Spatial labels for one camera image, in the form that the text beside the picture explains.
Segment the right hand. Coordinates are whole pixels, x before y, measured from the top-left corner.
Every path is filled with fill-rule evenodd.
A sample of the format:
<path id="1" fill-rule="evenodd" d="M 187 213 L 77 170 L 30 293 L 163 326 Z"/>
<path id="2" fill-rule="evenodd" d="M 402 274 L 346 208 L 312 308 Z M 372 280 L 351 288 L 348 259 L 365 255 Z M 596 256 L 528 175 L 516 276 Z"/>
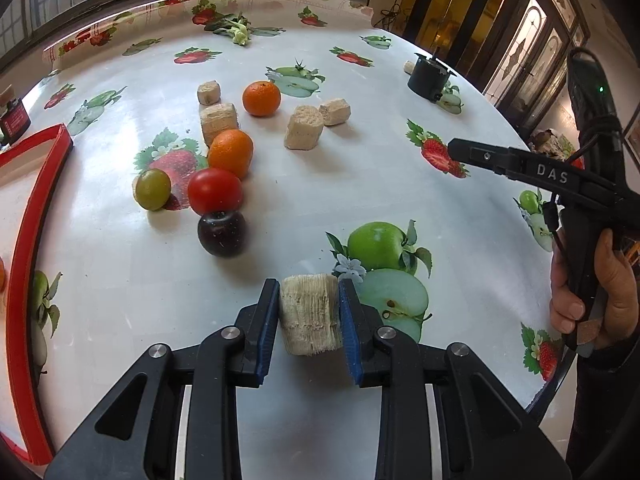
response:
<path id="1" fill-rule="evenodd" d="M 597 350 L 630 338 L 639 322 L 637 281 L 624 254 L 613 249 L 613 233 L 604 230 L 594 252 L 594 272 L 608 294 Z M 571 333 L 585 314 L 585 305 L 568 288 L 568 271 L 558 244 L 553 243 L 550 273 L 550 324 L 561 334 Z"/>

